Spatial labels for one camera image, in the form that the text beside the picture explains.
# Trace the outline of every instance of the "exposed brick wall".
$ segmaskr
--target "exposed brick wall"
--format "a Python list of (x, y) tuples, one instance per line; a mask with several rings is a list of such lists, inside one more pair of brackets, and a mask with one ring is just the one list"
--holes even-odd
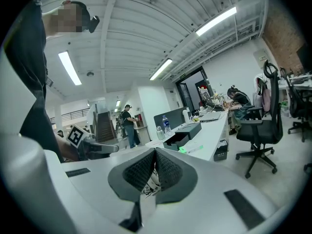
[(278, 0), (269, 0), (266, 25), (262, 35), (279, 67), (296, 74), (303, 73), (296, 51), (304, 44), (296, 23)]

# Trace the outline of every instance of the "staircase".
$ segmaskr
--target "staircase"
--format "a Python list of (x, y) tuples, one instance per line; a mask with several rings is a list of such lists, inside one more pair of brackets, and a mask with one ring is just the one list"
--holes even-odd
[(109, 112), (97, 115), (97, 142), (103, 143), (116, 138)]

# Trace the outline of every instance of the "black shirt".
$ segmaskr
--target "black shirt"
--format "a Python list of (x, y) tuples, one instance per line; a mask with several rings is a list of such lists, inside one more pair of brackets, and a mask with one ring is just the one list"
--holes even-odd
[(20, 134), (37, 141), (43, 149), (51, 150), (63, 162), (51, 121), (45, 111), (45, 81), (47, 76), (44, 48), (46, 34), (41, 7), (35, 1), (23, 10), (5, 48), (6, 55), (30, 92), (36, 97)]
[(239, 91), (234, 95), (233, 101), (238, 102), (241, 105), (245, 105), (249, 102), (248, 96), (242, 91)]
[(124, 126), (133, 126), (133, 121), (128, 121), (127, 118), (131, 118), (131, 115), (127, 112), (127, 111), (124, 111), (122, 113), (122, 119), (123, 119), (123, 125)]

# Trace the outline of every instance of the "tube light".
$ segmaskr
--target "tube light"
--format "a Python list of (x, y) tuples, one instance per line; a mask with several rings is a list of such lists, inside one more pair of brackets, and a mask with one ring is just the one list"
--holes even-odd
[(72, 65), (72, 62), (70, 61), (68, 52), (65, 51), (63, 53), (59, 53), (59, 58), (61, 60), (61, 62), (63, 63), (64, 68), (66, 69), (69, 77), (72, 79), (72, 81), (74, 82), (74, 84), (77, 85), (81, 85), (81, 81), (79, 80), (79, 77)]
[(196, 31), (198, 36), (200, 37), (202, 34), (204, 34), (207, 30), (211, 29), (212, 27), (216, 26), (219, 22), (222, 22), (224, 19), (230, 17), (231, 15), (234, 15), (236, 13), (236, 7), (222, 13), (220, 16), (217, 16), (215, 19), (212, 19), (208, 23), (206, 23), (204, 26), (202, 26), (200, 29)]
[(155, 74), (153, 74), (153, 76), (150, 78), (150, 80), (154, 80), (162, 71), (164, 71), (164, 69), (166, 67), (168, 67), (168, 65), (172, 62), (171, 59), (167, 59), (163, 65), (161, 65), (161, 67), (156, 71)]

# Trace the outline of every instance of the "black box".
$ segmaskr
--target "black box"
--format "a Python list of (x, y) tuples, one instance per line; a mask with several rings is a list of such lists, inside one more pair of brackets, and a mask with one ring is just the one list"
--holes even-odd
[(216, 149), (214, 153), (214, 161), (224, 160), (227, 158), (227, 156), (228, 156), (228, 143), (226, 140), (221, 140), (219, 143), (219, 147)]
[(187, 134), (175, 134), (170, 139), (166, 140), (164, 144), (164, 148), (179, 151), (181, 146), (184, 146), (189, 141), (189, 137)]
[(175, 132), (175, 134), (187, 134), (192, 139), (201, 130), (201, 123), (188, 124)]

